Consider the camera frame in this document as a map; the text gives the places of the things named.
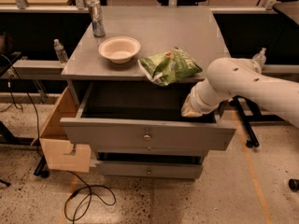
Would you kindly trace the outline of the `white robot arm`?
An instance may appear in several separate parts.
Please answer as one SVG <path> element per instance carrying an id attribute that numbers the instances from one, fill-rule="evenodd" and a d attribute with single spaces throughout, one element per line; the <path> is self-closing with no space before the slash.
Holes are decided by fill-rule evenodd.
<path id="1" fill-rule="evenodd" d="M 206 78 L 192 87 L 181 108 L 182 117 L 201 117 L 222 101 L 242 96 L 299 127 L 299 84 L 261 74 L 252 59 L 219 58 L 206 70 Z"/>

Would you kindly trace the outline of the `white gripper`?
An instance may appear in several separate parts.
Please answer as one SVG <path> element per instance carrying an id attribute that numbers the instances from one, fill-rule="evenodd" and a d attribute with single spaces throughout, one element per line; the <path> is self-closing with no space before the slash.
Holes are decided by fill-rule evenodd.
<path id="1" fill-rule="evenodd" d="M 185 118 L 199 118 L 203 114 L 211 113 L 219 106 L 217 92 L 208 81 L 198 82 L 187 95 L 181 116 Z"/>

